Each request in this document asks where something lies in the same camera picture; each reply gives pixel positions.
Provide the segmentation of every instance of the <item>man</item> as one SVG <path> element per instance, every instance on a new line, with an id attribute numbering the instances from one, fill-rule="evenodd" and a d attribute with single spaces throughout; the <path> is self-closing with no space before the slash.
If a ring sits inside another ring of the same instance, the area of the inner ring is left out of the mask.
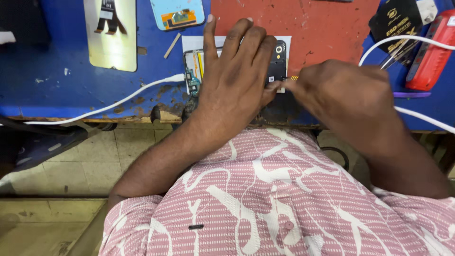
<path id="1" fill-rule="evenodd" d="M 114 186 L 101 255 L 453 255 L 455 199 L 385 71 L 326 61 L 264 89 L 276 39 L 242 19 L 218 57 L 216 20 L 199 107 Z M 367 159 L 373 192 L 305 133 L 245 129 L 280 86 Z"/>

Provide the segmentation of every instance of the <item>blue table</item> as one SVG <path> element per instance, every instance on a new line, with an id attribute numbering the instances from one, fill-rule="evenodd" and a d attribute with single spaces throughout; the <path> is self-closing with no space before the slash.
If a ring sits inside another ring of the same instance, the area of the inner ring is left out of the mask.
<path id="1" fill-rule="evenodd" d="M 436 0 L 440 11 L 453 9 L 450 0 Z M 56 120 L 72 118 L 103 108 L 133 93 L 142 83 L 150 83 L 184 71 L 182 41 L 179 40 L 167 60 L 163 58 L 178 31 L 162 32 L 155 23 L 149 0 L 137 0 L 137 46 L 145 47 L 147 55 L 138 55 L 136 72 L 124 72 L 94 67 L 88 60 L 88 46 L 82 1 L 41 0 L 46 22 L 52 37 L 49 49 L 11 45 L 0 52 L 0 113 L 16 118 Z M 203 0 L 206 15 L 210 0 Z M 188 28 L 182 35 L 202 35 L 203 26 Z M 369 36 L 364 49 L 372 46 Z M 366 64 L 378 64 L 386 58 L 375 50 Z M 71 74 L 64 75 L 68 68 Z M 407 70 L 395 63 L 390 69 L 395 91 L 403 89 Z M 452 55 L 441 78 L 424 99 L 397 99 L 396 105 L 418 111 L 442 122 L 454 124 L 455 55 Z M 149 88 L 123 104 L 123 111 L 113 110 L 90 118 L 99 121 L 132 120 L 144 122 L 157 103 L 176 108 L 187 102 L 184 83 Z M 286 110 L 275 113 L 286 115 Z M 404 116 L 412 130 L 436 130 L 436 127 L 413 117 Z M 314 125 L 317 120 L 307 112 L 288 118 L 288 124 Z"/>

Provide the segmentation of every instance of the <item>shirt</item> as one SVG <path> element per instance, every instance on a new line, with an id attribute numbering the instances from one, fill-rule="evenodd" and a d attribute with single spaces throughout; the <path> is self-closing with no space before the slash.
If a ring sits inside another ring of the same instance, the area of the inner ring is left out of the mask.
<path id="1" fill-rule="evenodd" d="M 454 233 L 454 198 L 370 192 L 307 134 L 246 129 L 164 197 L 114 206 L 100 255 L 448 256 Z"/>

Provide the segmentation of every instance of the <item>shirt button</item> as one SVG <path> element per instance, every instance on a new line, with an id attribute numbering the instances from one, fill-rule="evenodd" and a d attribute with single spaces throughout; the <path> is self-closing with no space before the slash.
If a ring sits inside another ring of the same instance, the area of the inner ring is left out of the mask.
<path id="1" fill-rule="evenodd" d="M 294 228 L 294 223 L 292 223 L 291 221 L 286 221 L 286 223 L 284 224 L 284 227 L 289 230 L 292 230 Z"/>

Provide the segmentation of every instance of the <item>red work surface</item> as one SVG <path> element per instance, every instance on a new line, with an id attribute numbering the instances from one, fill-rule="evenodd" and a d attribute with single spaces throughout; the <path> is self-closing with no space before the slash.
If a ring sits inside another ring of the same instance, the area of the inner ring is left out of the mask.
<path id="1" fill-rule="evenodd" d="M 269 35 L 292 36 L 288 76 L 302 67 L 338 59 L 357 64 L 368 21 L 380 0 L 339 3 L 319 0 L 212 0 L 217 36 L 225 36 L 241 18 L 252 17 Z"/>

